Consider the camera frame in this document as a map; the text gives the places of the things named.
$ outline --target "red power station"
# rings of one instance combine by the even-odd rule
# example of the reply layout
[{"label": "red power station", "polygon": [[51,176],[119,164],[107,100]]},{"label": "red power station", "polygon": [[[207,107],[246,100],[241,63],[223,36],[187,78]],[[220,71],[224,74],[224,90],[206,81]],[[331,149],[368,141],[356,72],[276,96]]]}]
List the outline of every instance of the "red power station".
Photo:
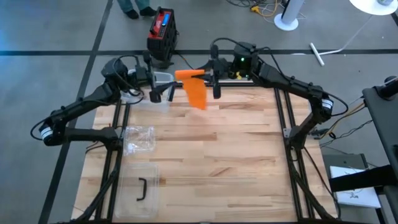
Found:
[{"label": "red power station", "polygon": [[155,59],[169,62],[176,43],[177,29],[175,27],[174,10],[158,7],[149,30],[147,48]]}]

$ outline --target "gray floor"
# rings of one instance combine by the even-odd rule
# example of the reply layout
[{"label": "gray floor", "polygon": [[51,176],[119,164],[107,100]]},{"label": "gray floor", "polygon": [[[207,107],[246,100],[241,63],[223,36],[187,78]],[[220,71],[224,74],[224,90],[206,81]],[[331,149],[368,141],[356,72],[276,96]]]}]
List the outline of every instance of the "gray floor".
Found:
[{"label": "gray floor", "polygon": [[[91,50],[106,3],[107,0],[0,0],[0,51]],[[307,50],[310,42],[319,49],[334,49],[341,47],[368,17],[349,1],[307,0],[302,8],[307,18],[300,20],[297,30],[282,32],[248,9],[231,6],[226,1],[152,0],[151,5],[175,10],[180,32],[177,48],[181,50],[207,49],[216,37],[254,42],[273,49]],[[131,21],[114,3],[99,49],[145,49],[151,22],[150,19]],[[391,16],[375,16],[348,48],[398,49],[397,35],[398,27]],[[232,45],[220,42],[220,48],[231,49]],[[185,57],[194,67],[203,65],[208,58]],[[29,136],[29,130],[52,110],[75,100],[88,58],[88,55],[0,57],[2,223],[37,223],[60,147],[45,147]],[[100,70],[110,58],[96,58],[86,94],[103,81]],[[273,64],[270,56],[263,58]],[[319,84],[351,102],[361,96],[363,88],[395,75],[398,55],[328,55],[323,57],[324,67],[319,66],[313,55],[276,55],[276,58],[286,74]],[[175,65],[168,72],[187,68],[179,57],[173,61]],[[133,65],[128,59],[125,63]],[[342,109],[336,105],[336,111]],[[94,111],[82,116],[77,126],[89,128],[93,117]],[[369,119],[369,113],[361,111],[342,122],[335,132],[343,133]],[[71,145],[51,222],[67,221],[70,217],[85,146],[85,143]],[[324,154],[364,153],[374,166],[388,164],[372,124],[322,150]],[[345,207],[343,214],[347,220],[377,223],[374,213],[353,207]]]}]

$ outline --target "wooden table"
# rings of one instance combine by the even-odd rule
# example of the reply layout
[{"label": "wooden table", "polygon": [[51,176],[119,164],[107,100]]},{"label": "wooden table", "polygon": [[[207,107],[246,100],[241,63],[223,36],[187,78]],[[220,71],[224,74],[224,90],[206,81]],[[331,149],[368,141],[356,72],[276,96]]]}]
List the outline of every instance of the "wooden table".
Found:
[{"label": "wooden table", "polygon": [[[274,91],[229,87],[218,100],[210,90],[208,96],[206,111],[189,107],[183,90],[175,91],[167,113],[131,108],[130,126],[155,128],[155,151],[122,161],[154,162],[159,168],[159,210],[148,222],[296,221]],[[308,101],[294,95],[291,99],[301,123],[309,113]],[[286,107],[284,111],[288,121]],[[94,128],[109,126],[113,113],[113,106],[98,108]],[[308,139],[306,146],[326,180],[318,141]],[[99,191],[105,155],[104,148],[86,155],[72,218]],[[336,216],[333,200],[305,153],[303,159],[311,191]],[[300,198],[306,214],[301,190]],[[138,222],[116,216],[113,221]]]}]

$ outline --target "orange cloth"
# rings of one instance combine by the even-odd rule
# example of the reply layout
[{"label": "orange cloth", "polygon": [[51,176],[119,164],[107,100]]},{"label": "orange cloth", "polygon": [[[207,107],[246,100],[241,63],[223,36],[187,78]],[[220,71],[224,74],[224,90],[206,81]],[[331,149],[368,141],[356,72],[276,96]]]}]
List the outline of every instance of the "orange cloth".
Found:
[{"label": "orange cloth", "polygon": [[194,75],[204,75],[204,70],[179,70],[175,71],[175,78],[182,81],[183,89],[187,93],[188,102],[192,107],[206,109],[205,81],[192,78]]}]

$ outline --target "shoe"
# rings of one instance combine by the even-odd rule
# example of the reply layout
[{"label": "shoe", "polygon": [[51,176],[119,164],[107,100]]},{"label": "shoe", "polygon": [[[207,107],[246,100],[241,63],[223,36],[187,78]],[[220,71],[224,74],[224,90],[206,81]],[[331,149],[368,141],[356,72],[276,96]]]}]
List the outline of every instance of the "shoe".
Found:
[{"label": "shoe", "polygon": [[135,10],[131,10],[131,11],[125,12],[125,14],[130,19],[138,19],[138,13]]},{"label": "shoe", "polygon": [[153,8],[151,8],[151,7],[146,7],[145,9],[143,9],[143,10],[140,10],[139,11],[139,14],[141,15],[141,16],[155,16],[156,15],[156,11],[155,10],[153,10]]}]

